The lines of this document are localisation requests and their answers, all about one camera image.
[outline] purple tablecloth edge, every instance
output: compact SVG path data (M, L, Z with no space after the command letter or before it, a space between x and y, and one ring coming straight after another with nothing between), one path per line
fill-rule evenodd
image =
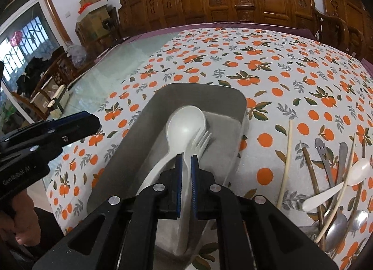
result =
M361 64L368 71L371 78L373 78L373 64L369 63L366 59L361 60Z
M253 28L253 29L262 29L262 30L271 30L277 32L283 32L286 34L292 34L299 37L307 38L314 40L315 37L309 29L299 29L299 28L290 28L276 25L267 25L267 24L255 24L255 23L233 23L233 22L218 22L218 23L202 23L202 24L191 24L183 25L176 27L169 27L165 29L159 29L147 32L145 34L135 35L132 38L128 39L124 43L131 43L138 39L151 38L156 35L169 34L171 32L181 32L183 30L198 29L198 28L214 28L214 27L236 27L236 28Z

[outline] gray container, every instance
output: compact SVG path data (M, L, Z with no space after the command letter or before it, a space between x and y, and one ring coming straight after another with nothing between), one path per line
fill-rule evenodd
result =
M204 112L207 130L212 133L200 168L212 172L217 183L227 186L247 123L244 95L226 86L174 83L158 90L144 107L93 189L87 204L88 213L113 195L120 198L136 195L145 177L167 153L165 126L169 116L187 105ZM174 164L171 161L165 169ZM192 217L186 255L175 258L156 246L154 269L165 269L166 265L171 267L168 269L184 269L188 265L206 226L206 221L196 221Z

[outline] white ceramic spoon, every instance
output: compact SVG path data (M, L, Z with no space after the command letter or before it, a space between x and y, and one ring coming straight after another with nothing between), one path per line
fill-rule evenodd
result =
M348 186L355 186L361 183L371 171L370 162L367 158L362 158L356 162L355 165L350 169L349 178L347 181ZM329 198L335 195L343 187L343 182L318 194L313 197L306 199L302 204L302 210L309 212L312 209L320 206L322 203L326 202Z
M193 136L200 136L206 131L206 118L203 112L195 106L183 106L169 117L166 124L167 154L153 167L142 182L136 195L144 188L154 184L164 166L177 154L183 153Z

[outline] floral tablecloth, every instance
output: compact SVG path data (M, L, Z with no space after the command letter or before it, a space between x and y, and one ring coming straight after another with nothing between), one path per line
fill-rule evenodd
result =
M315 214L300 210L313 195L301 143L308 147L321 190L329 188L314 148L322 138L336 175L339 143L351 147L358 135L354 161L363 142L372 160L372 80L356 59L302 37L243 28L194 29L181 32L154 53L95 112L97 134L73 145L57 166L47 195L65 233L86 216L86 203L105 165L149 99L174 82L231 86L247 98L249 127L240 146L240 162L231 180L236 195L265 195L274 204L284 170L288 120L294 122L292 161L281 211L298 226L310 226ZM373 177L364 181L359 209L373 210ZM348 187L343 213L349 217L357 187ZM373 215L362 228L349 233L334 261L345 269L373 231ZM216 269L216 246L198 256L198 269Z

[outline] chopstick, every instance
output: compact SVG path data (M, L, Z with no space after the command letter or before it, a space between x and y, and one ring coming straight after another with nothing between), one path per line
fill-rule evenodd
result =
M310 173L313 192L315 193L315 195L318 195L320 193L320 189L318 188L318 180L316 179L316 175L315 175L315 171L314 171L313 166L312 166L310 155L307 151L307 148L302 145L302 142L300 142L300 143L301 143L305 163L306 163L306 165L308 167L308 171ZM324 214L323 214L323 210L321 209L321 206L318 206L318 225L319 225L319 227L324 226ZM321 238L321 241L320 241L320 248L323 251L325 250L325 236L324 235L323 235L323 237Z
M281 209L283 195L285 193L286 183L288 181L289 176L289 168L290 168L290 157L291 157L291 145L293 140L293 120L289 120L289 131L288 131L288 148L286 151L286 162L285 162L285 170L282 176L281 188L279 193L279 199L277 201L277 209Z
M354 159L354 153L355 153L355 141L356 141L356 134L354 134L354 139L352 141L352 148L351 148L351 154L350 154L350 159L349 159L349 162L348 162L348 167L347 167L347 174L346 174L346 179L343 183L343 187L338 195L338 201L337 203L335 204L334 208L333 208L333 211L331 212L331 214L329 215L329 218L328 220L326 221L326 224L324 225L324 227L322 228L320 234L318 235L318 237L315 239L315 243L318 243L320 241L320 239L322 238L322 236L325 234L325 232L327 231L327 229L329 228L329 226L331 225L333 219L334 219L334 216L335 214L337 213L337 210L339 208L339 205L341 204L341 201L342 201L342 198L343 198L343 195L346 191L346 188L347 188L347 181L348 181L348 178L349 178L349 175L350 175L350 169L351 169L351 166L352 166L352 161Z
M362 146L363 146L363 153L361 155L361 157L365 157L365 147L366 147L366 143L365 141L363 140L363 143L362 143ZM356 198L355 198L355 201L354 201L354 206L352 207L352 210L351 210L351 214L350 214L350 218L348 219L348 226L347 226L347 229L346 229L346 232L343 236L343 238L341 239L341 241L338 243L338 245L335 247L335 250L334 250L334 253L333 255L331 256L331 259L333 260L335 258L335 256L337 255L337 250L338 250L338 247L345 241L347 235L348 235L348 232L350 230L350 228L352 227L352 223L353 221L350 220L352 219L354 216L355 216L355 213L356 213L356 210L357 210L357 207L359 205L359 201L360 201L360 196L361 196L361 190L363 188L363 182L361 182L357 188L357 192L356 192Z

